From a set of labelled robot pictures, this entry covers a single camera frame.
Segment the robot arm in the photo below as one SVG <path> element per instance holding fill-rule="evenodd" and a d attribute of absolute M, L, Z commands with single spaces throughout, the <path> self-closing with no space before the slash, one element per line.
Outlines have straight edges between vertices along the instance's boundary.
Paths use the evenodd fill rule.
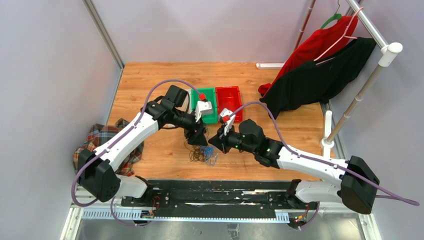
<path fill-rule="evenodd" d="M 224 109 L 220 116 L 225 118 L 230 114 L 232 114 L 231 111 Z M 326 158 L 288 145 L 287 147 L 296 153 L 294 154 L 281 141 L 266 137 L 262 128 L 251 119 L 241 122 L 238 127 L 239 132 L 236 132 L 233 126 L 234 117 L 233 115 L 230 119 L 226 119 L 227 122 L 209 140 L 210 144 L 223 153 L 228 153 L 231 148 L 238 149 L 240 152 L 252 153 L 255 160 L 266 167 L 296 170 L 322 180 L 293 180 L 285 195 L 293 207 L 302 203 L 322 201 L 343 203 L 349 209 L 361 214 L 371 212 L 377 189 L 335 167 L 338 165 L 353 170 L 378 185 L 380 181 L 364 160 L 356 156 L 350 160 Z M 331 167 L 304 156 L 335 165 Z"/>
<path fill-rule="evenodd" d="M 81 174 L 78 183 L 101 202 L 123 196 L 139 199 L 146 195 L 150 199 L 148 192 L 151 192 L 153 186 L 145 179 L 116 175 L 115 171 L 126 156 L 165 124 L 183 128 L 190 145 L 208 145 L 204 135 L 206 126 L 201 116 L 212 112 L 212 104 L 199 101 L 192 113 L 176 109 L 183 105 L 187 95 L 187 91 L 175 85 L 170 86 L 160 103 L 159 100 L 148 102 L 144 114 L 141 116 L 139 112 L 128 126 L 108 142 L 97 147 L 94 152 L 84 149 L 78 156 L 78 170 L 95 156 L 102 155 Z"/>

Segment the black shirt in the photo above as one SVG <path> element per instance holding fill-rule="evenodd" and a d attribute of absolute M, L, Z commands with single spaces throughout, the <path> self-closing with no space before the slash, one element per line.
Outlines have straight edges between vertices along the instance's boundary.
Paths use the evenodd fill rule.
<path fill-rule="evenodd" d="M 280 111 L 295 110 L 304 104 L 328 103 L 359 75 L 375 46 L 374 39 L 358 37 L 332 56 L 307 61 L 287 72 L 259 100 L 274 118 Z"/>

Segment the gray wall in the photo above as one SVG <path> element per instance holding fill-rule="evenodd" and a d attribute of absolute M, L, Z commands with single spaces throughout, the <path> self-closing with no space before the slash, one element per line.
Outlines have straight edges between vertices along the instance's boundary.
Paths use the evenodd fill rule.
<path fill-rule="evenodd" d="M 1 239 L 59 239 L 72 153 L 119 79 L 80 0 L 0 1 Z"/>
<path fill-rule="evenodd" d="M 93 2 L 124 62 L 284 62 L 310 1 Z M 344 13 L 347 3 L 340 3 Z M 336 9 L 337 0 L 316 1 L 304 35 Z"/>
<path fill-rule="evenodd" d="M 424 204 L 424 3 L 365 0 L 363 6 L 388 42 L 403 44 L 403 52 L 381 73 L 341 136 L 348 152 L 365 159 L 382 186 Z M 363 27 L 356 35 L 368 36 Z M 380 57 L 376 50 L 359 78 L 331 101 L 338 119 Z M 373 210 L 384 240 L 423 238 L 424 207 L 377 199 Z"/>

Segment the wooden floor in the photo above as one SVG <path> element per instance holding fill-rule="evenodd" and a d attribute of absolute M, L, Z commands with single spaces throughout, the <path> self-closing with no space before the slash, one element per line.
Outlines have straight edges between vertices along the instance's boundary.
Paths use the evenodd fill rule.
<path fill-rule="evenodd" d="M 149 90 L 166 79 L 181 79 L 197 88 L 238 86 L 243 103 L 257 101 L 258 86 L 274 80 L 278 70 L 259 70 L 254 63 L 127 63 L 116 94 L 108 124 L 119 118 L 131 121 L 143 106 Z M 174 83 L 187 89 L 181 83 Z M 171 84 L 156 89 L 150 100 L 164 95 Z M 278 135 L 266 111 L 259 105 L 244 109 L 244 120 L 250 118 L 263 128 L 267 137 Z M 277 119 L 284 140 L 295 148 L 321 154 L 319 141 L 323 134 L 323 114 L 319 103 L 304 105 L 295 111 L 282 112 Z M 208 125 L 213 136 L 219 124 Z M 190 162 L 184 147 L 182 129 L 160 130 L 145 140 L 142 160 L 134 164 L 136 175 L 147 179 L 211 179 L 211 180 L 318 180 L 293 170 L 260 165 L 250 153 L 232 149 L 218 154 L 215 166 Z"/>

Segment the wire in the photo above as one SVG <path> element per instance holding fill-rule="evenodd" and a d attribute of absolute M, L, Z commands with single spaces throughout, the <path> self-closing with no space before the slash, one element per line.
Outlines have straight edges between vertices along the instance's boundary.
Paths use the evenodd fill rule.
<path fill-rule="evenodd" d="M 298 228 L 298 230 L 299 231 L 302 231 L 305 227 L 307 227 L 316 217 L 317 217 L 317 215 L 318 215 L 318 210 L 320 209 L 320 202 L 319 201 L 317 201 L 316 202 L 316 210 L 315 210 L 315 212 L 313 213 L 313 215 L 312 215 L 312 217 L 310 218 L 310 220 L 309 221 L 307 221 L 303 226 L 300 226 L 299 228 Z"/>
<path fill-rule="evenodd" d="M 335 11 L 335 13 L 334 14 L 337 14 L 337 12 L 339 11 L 339 9 L 340 9 L 340 0 L 337 0 L 337 5 L 338 5 L 338 7 L 337 7 L 337 10 Z"/>
<path fill-rule="evenodd" d="M 194 87 L 193 85 L 191 85 L 190 83 L 188 83 L 188 82 L 185 82 L 185 81 L 183 81 L 183 80 L 180 80 L 180 79 L 168 79 L 168 80 L 163 80 L 163 81 L 161 81 L 161 82 L 159 82 L 158 84 L 156 84 L 156 85 L 154 85 L 152 88 L 151 88 L 151 90 L 148 92 L 148 94 L 147 94 L 147 97 L 146 97 L 146 99 L 145 99 L 145 101 L 144 101 L 144 105 L 143 105 L 143 107 L 142 107 L 142 109 L 141 109 L 141 111 L 140 111 L 140 115 L 138 116 L 138 118 L 135 120 L 135 124 L 134 124 L 134 126 L 137 126 L 139 123 L 140 123 L 140 120 L 142 119 L 142 117 L 143 117 L 143 115 L 144 115 L 144 113 L 145 113 L 145 111 L 146 111 L 146 106 L 147 106 L 147 103 L 148 103 L 148 101 L 149 101 L 149 98 L 150 98 L 150 96 L 152 95 L 152 93 L 153 93 L 153 91 L 157 88 L 157 87 L 159 87 L 160 85 L 162 85 L 162 84 L 165 84 L 165 83 L 169 83 L 169 82 L 177 82 L 177 83 L 182 83 L 182 84 L 185 84 L 185 85 L 187 85 L 187 86 L 189 86 L 190 88 L 192 88 L 194 91 L 196 91 L 196 93 L 200 96 L 201 95 L 201 92 L 196 88 L 196 87 Z M 131 126 L 127 131 L 125 131 L 121 136 L 119 136 L 117 139 L 115 139 L 108 147 L 107 147 L 107 149 L 110 149 L 110 148 L 112 148 L 113 146 L 115 146 L 121 139 L 123 139 L 129 132 L 131 132 L 133 129 L 134 129 L 134 126 Z M 71 186 L 71 189 L 70 189 L 70 196 L 71 196 L 71 198 L 72 198 L 72 201 L 75 203 L 75 205 L 77 205 L 77 206 L 79 206 L 79 207 L 88 207 L 88 206 L 90 206 L 90 205 L 92 205 L 92 204 L 94 204 L 95 202 L 97 202 L 97 200 L 98 200 L 98 198 L 96 197 L 96 199 L 94 199 L 93 201 L 91 201 L 91 202 L 89 202 L 89 203 L 81 203 L 81 202 L 79 202 L 78 200 L 77 200 L 77 196 L 75 195 L 75 191 L 76 191 L 76 188 L 77 188 L 77 182 L 78 182 L 78 179 L 81 177 L 81 175 L 83 174 L 83 172 L 92 164 L 92 163 L 94 163 L 94 161 L 96 161 L 97 159 L 99 159 L 101 156 L 103 156 L 106 152 L 107 152 L 107 149 L 105 149 L 105 150 L 103 150 L 102 152 L 100 152 L 98 155 L 96 155 L 96 156 L 94 156 L 90 161 L 88 161 L 86 164 L 84 164 L 84 166 L 82 166 L 81 167 L 81 169 L 76 173 L 76 175 L 75 175 L 75 178 L 73 179 L 73 181 L 72 181 L 72 186 Z"/>
<path fill-rule="evenodd" d="M 161 206 L 161 197 L 160 196 L 155 196 L 155 197 L 153 197 L 153 201 L 155 200 L 155 199 L 159 199 L 158 201 L 157 201 L 157 207 L 156 207 L 156 211 L 159 209 L 159 207 Z"/>
<path fill-rule="evenodd" d="M 206 160 L 206 155 L 201 151 L 202 146 L 192 146 L 192 150 L 190 151 L 190 162 L 202 162 L 204 163 Z"/>
<path fill-rule="evenodd" d="M 208 166 L 215 166 L 217 163 L 218 153 L 214 156 L 214 147 L 213 146 L 202 146 L 200 152 L 206 156 L 204 163 Z"/>
<path fill-rule="evenodd" d="M 153 200 L 153 206 L 151 206 L 151 211 L 153 212 L 153 210 L 154 210 L 154 208 L 155 208 L 155 206 L 156 206 L 156 201 L 155 201 L 155 199 L 154 199 L 154 198 L 152 198 L 152 200 Z"/>
<path fill-rule="evenodd" d="M 303 216 L 304 216 L 304 218 L 306 219 L 306 221 L 308 220 L 308 219 L 307 219 L 307 217 L 308 217 L 308 212 L 309 212 L 309 203 L 306 203 L 306 212 L 305 212 L 305 214 L 303 214 Z"/>
<path fill-rule="evenodd" d="M 376 199 L 391 199 L 391 200 L 398 200 L 393 196 L 386 196 L 386 195 L 375 195 Z"/>
<path fill-rule="evenodd" d="M 115 197 L 112 197 L 112 200 L 110 201 L 110 213 L 112 214 L 113 219 L 115 219 L 118 223 L 120 223 L 124 226 L 127 226 L 127 227 L 142 227 L 142 226 L 146 226 L 146 225 L 148 225 L 149 223 L 152 222 L 152 221 L 147 221 L 145 223 L 127 223 L 127 222 L 120 220 L 114 212 L 114 201 L 115 201 Z"/>
<path fill-rule="evenodd" d="M 263 104 L 262 102 L 259 102 L 259 101 L 251 101 L 251 102 L 248 102 L 248 103 L 246 103 L 246 104 L 243 104 L 242 106 L 240 106 L 239 108 L 237 108 L 237 110 L 235 110 L 233 113 L 231 113 L 228 117 L 229 117 L 229 118 L 231 118 L 231 117 L 232 117 L 232 116 L 234 116 L 236 113 L 238 113 L 240 110 L 242 110 L 243 108 L 245 108 L 245 107 L 247 107 L 247 106 L 249 106 L 249 105 L 252 105 L 252 104 L 259 104 L 259 105 L 261 105 L 263 108 L 265 108 L 265 109 L 266 109 L 266 111 L 268 111 L 268 114 L 269 114 L 269 116 L 270 116 L 270 118 L 271 118 L 272 122 L 274 123 L 274 127 L 275 127 L 275 129 L 276 129 L 276 131 L 277 131 L 277 134 L 278 134 L 278 137 L 279 137 L 279 139 L 280 139 L 281 143 L 282 143 L 282 144 L 283 144 L 283 146 L 284 146 L 284 147 L 285 147 L 285 148 L 286 148 L 289 152 L 291 152 L 292 154 L 294 154 L 294 155 L 296 155 L 296 156 L 299 156 L 299 157 L 301 157 L 301 158 L 305 158 L 305 159 L 313 160 L 313 161 L 316 161 L 316 162 L 320 162 L 320 163 L 322 163 L 322 164 L 329 165 L 329 166 L 334 167 L 334 168 L 336 168 L 336 169 L 341 169 L 341 170 L 343 170 L 343 171 L 345 171 L 345 172 L 347 172 L 347 173 L 349 173 L 349 174 L 351 174 L 351 175 L 353 175 L 353 176 L 355 176 L 355 177 L 357 177 L 357 178 L 361 179 L 362 181 L 364 181 L 364 182 L 366 182 L 367 184 L 369 184 L 369 185 L 373 186 L 374 188 L 376 188 L 376 189 L 378 189 L 378 190 L 382 191 L 383 193 L 385 193 L 385 194 L 389 195 L 389 196 L 384 196 L 384 197 L 380 197 L 380 198 L 386 198 L 386 199 L 387 199 L 387 198 L 389 198 L 389 199 L 394 199 L 394 200 L 402 201 L 402 202 L 404 202 L 404 203 L 407 203 L 407 204 L 410 204 L 410 205 L 414 205 L 414 206 L 419 206 L 419 205 L 420 205 L 420 203 L 419 203 L 419 202 L 414 201 L 414 200 L 411 200 L 411 199 L 407 199 L 407 198 L 404 198 L 404 197 L 401 197 L 401 196 L 399 196 L 399 195 L 397 195 L 397 194 L 394 194 L 393 192 L 391 192 L 391 191 L 389 191 L 389 190 L 385 189 L 385 188 L 384 188 L 384 187 L 382 187 L 382 186 L 379 186 L 379 185 L 378 185 L 378 184 L 376 184 L 375 182 L 373 182 L 373 181 L 371 181 L 371 180 L 369 180 L 369 179 L 365 178 L 364 176 L 360 175 L 359 173 L 356 173 L 356 172 L 354 172 L 354 171 L 352 171 L 352 170 L 350 170 L 350 169 L 348 169 L 348 168 L 345 168 L 345 167 L 340 166 L 340 165 L 338 165 L 338 164 L 334 164 L 334 163 L 332 163 L 332 162 L 329 162 L 329 161 L 326 161 L 326 160 L 322 160 L 322 159 L 319 159 L 319 158 L 316 158 L 316 157 L 313 157 L 313 156 L 307 156 L 307 155 L 299 154 L 298 152 L 294 151 L 294 150 L 293 150 L 293 149 L 291 149 L 291 148 L 289 147 L 289 145 L 287 145 L 287 143 L 284 141 L 283 136 L 281 135 L 280 129 L 278 128 L 277 122 L 276 122 L 276 120 L 274 119 L 273 114 L 272 114 L 272 113 L 271 113 L 271 111 L 268 109 L 268 107 L 267 107 L 265 104 Z"/>

